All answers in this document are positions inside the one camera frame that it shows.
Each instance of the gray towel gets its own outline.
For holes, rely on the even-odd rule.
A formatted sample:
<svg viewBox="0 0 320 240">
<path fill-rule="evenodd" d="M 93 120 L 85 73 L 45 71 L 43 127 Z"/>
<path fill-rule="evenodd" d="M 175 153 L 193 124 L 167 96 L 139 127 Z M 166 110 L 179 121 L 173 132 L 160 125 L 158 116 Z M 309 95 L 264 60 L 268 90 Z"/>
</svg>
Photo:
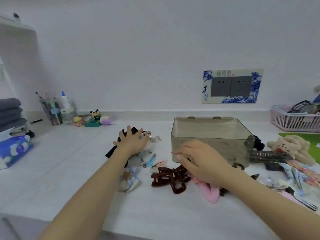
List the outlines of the gray towel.
<svg viewBox="0 0 320 240">
<path fill-rule="evenodd" d="M 14 114 L 14 115 L 11 115 L 8 117 L 2 117 L 2 118 L 0 118 L 0 126 L 9 124 L 13 121 L 20 119 L 20 118 L 21 118 L 21 114 Z"/>
<path fill-rule="evenodd" d="M 20 107 L 21 102 L 17 98 L 0 99 L 0 110 Z"/>
<path fill-rule="evenodd" d="M 12 121 L 8 124 L 1 125 L 0 132 L 6 131 L 6 130 L 14 128 L 14 127 L 19 127 L 19 126 L 25 125 L 26 122 L 27 122 L 27 120 L 25 118 L 20 118 L 18 120 Z"/>
<path fill-rule="evenodd" d="M 11 109 L 6 109 L 2 111 L 0 110 L 0 121 L 1 121 L 1 118 L 4 118 L 4 117 L 21 115 L 22 110 L 23 110 L 22 108 L 11 108 Z"/>
</svg>

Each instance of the wall socket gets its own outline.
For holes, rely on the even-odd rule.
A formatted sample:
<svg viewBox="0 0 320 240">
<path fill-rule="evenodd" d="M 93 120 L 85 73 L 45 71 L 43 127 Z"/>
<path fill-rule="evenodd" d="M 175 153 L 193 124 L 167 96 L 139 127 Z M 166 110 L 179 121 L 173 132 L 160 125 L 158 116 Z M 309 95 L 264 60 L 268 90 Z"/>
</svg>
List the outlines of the wall socket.
<svg viewBox="0 0 320 240">
<path fill-rule="evenodd" d="M 232 77 L 216 77 L 211 81 L 211 97 L 230 96 Z"/>
<path fill-rule="evenodd" d="M 250 96 L 252 76 L 232 77 L 230 97 Z"/>
</svg>

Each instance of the panda figurine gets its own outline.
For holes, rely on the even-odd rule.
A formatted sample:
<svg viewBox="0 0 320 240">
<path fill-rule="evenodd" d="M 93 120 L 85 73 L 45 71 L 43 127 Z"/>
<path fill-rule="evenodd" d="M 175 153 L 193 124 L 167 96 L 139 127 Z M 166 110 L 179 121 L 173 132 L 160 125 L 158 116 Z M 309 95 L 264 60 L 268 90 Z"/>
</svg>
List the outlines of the panda figurine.
<svg viewBox="0 0 320 240">
<path fill-rule="evenodd" d="M 95 121 L 98 121 L 101 118 L 98 109 L 96 111 L 90 111 L 90 114 L 92 115 L 92 117 L 94 118 Z"/>
</svg>

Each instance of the bottle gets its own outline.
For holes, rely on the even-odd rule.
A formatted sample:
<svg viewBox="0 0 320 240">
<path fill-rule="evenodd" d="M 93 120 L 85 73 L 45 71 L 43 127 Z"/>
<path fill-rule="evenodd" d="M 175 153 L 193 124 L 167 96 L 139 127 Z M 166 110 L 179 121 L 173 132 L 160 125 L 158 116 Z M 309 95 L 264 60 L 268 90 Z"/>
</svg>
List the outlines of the bottle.
<svg viewBox="0 0 320 240">
<path fill-rule="evenodd" d="M 68 97 L 64 94 L 64 91 L 62 91 L 61 101 L 65 109 L 71 108 Z"/>
</svg>

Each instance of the small round toy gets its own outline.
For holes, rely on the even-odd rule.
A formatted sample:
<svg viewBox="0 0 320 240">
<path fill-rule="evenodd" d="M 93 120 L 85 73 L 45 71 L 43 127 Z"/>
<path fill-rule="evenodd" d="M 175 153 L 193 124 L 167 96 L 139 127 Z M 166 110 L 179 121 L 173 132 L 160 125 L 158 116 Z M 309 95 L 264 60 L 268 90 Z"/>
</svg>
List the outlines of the small round toy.
<svg viewBox="0 0 320 240">
<path fill-rule="evenodd" d="M 100 123 L 102 124 L 102 125 L 109 125 L 109 124 L 111 124 L 112 123 L 112 119 L 109 117 L 109 116 L 102 116 L 101 118 L 100 118 Z"/>
</svg>

